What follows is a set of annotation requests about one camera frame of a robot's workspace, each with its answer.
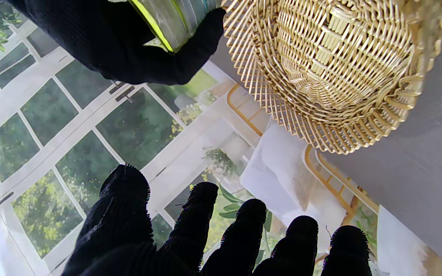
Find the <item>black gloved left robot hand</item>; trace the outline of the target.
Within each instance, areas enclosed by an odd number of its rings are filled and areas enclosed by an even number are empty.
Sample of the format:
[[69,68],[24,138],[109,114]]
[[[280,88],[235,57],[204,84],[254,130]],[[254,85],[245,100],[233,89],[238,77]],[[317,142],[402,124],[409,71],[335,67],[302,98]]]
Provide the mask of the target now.
[[64,276],[311,276],[318,223],[300,215],[268,259],[256,265],[267,209],[250,199],[226,229],[220,247],[201,265],[219,188],[202,182],[190,192],[161,248],[146,210],[150,187],[130,164],[120,164],[103,183],[88,213]]

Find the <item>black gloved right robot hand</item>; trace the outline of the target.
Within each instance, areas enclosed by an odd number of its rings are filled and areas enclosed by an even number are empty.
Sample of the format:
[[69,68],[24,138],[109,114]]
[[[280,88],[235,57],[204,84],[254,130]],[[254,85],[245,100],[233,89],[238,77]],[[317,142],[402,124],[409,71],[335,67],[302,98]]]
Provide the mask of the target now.
[[222,8],[207,14],[175,54],[146,45],[155,35],[128,2],[11,0],[86,68],[109,80],[138,85],[184,85],[216,52],[223,35]]

